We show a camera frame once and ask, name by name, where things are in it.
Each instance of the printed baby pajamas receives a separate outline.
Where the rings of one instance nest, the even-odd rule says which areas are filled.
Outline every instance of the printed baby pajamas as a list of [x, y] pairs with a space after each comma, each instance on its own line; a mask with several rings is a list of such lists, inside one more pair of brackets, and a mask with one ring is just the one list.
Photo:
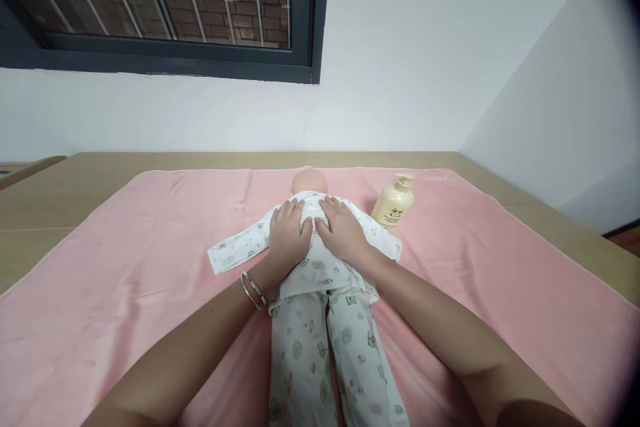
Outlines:
[[[324, 197], [302, 191], [290, 199], [305, 200], [301, 224], [309, 216], [328, 223], [319, 205]], [[398, 239], [350, 201], [337, 199], [353, 212], [371, 245], [391, 259], [400, 259]], [[209, 249], [216, 274], [268, 247], [275, 208], [241, 234]], [[338, 425], [330, 351], [348, 427], [409, 425], [371, 311], [378, 299], [371, 282], [325, 247], [314, 224], [307, 257], [283, 280], [279, 296], [269, 302], [271, 427]]]

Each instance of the doll head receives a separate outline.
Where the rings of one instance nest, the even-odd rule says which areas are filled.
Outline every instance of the doll head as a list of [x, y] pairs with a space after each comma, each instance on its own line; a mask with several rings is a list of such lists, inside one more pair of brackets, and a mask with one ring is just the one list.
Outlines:
[[291, 195], [295, 195], [304, 190], [327, 193], [327, 179], [325, 179], [322, 173], [312, 168], [298, 172], [295, 174], [293, 182], [291, 183]]

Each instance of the finger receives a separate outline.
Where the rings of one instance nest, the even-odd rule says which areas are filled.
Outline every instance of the finger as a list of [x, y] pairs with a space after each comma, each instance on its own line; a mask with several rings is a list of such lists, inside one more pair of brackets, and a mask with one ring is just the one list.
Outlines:
[[351, 215], [353, 215], [353, 212], [351, 211], [351, 209], [349, 207], [347, 207], [347, 204], [344, 202], [338, 202], [338, 205], [340, 205], [340, 208], [342, 210], [344, 210], [345, 212], [349, 212]]
[[327, 214], [328, 218], [333, 217], [336, 214], [333, 204], [330, 202], [331, 198], [327, 195], [324, 200], [318, 202], [322, 210]]
[[302, 211], [304, 207], [305, 207], [305, 201], [301, 200], [298, 202], [298, 204], [295, 206], [295, 208], [291, 212], [291, 219], [295, 220], [298, 225], [300, 225], [300, 219], [302, 218]]
[[285, 213], [282, 214], [282, 217], [285, 220], [291, 217], [291, 214], [293, 213], [293, 209], [295, 209], [295, 206], [297, 204], [298, 204], [298, 199], [293, 199], [289, 202], [289, 205], [287, 205], [287, 209], [285, 210]]
[[275, 218], [277, 217], [277, 215], [278, 215], [278, 209], [276, 207], [273, 213], [271, 214], [271, 221], [269, 222], [270, 229], [273, 229], [273, 226], [275, 225]]
[[322, 241], [325, 242], [325, 245], [327, 245], [327, 242], [331, 239], [331, 235], [332, 235], [331, 228], [327, 226], [327, 224], [325, 224], [325, 221], [322, 220], [320, 217], [316, 217], [314, 220], [315, 220], [315, 229], [318, 232], [318, 235], [320, 236]]
[[333, 207], [334, 209], [338, 209], [338, 203], [335, 200], [335, 197], [329, 197], [329, 203], [331, 204], [331, 207]]
[[311, 232], [313, 232], [313, 223], [311, 217], [307, 217], [305, 218], [305, 223], [302, 224], [302, 232], [300, 233], [307, 245], [311, 243]]
[[278, 209], [278, 214], [275, 218], [276, 222], [280, 222], [280, 219], [283, 217], [285, 210], [287, 209], [287, 207], [289, 206], [289, 200], [287, 200], [285, 203], [283, 203], [282, 205], [280, 205], [280, 208]]

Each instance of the window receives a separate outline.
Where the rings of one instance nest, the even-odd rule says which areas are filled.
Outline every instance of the window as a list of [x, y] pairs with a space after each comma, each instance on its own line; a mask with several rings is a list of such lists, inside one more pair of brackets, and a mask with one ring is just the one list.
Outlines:
[[0, 0], [0, 67], [319, 83], [326, 0]]

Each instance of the doll sleeve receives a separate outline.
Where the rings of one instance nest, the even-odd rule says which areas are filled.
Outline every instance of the doll sleeve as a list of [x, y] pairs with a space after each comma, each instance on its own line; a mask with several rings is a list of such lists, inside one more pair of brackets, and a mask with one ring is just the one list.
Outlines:
[[273, 209], [259, 222], [240, 234], [235, 234], [218, 242], [207, 250], [209, 261], [216, 274], [222, 274], [255, 257], [269, 246], [269, 222]]

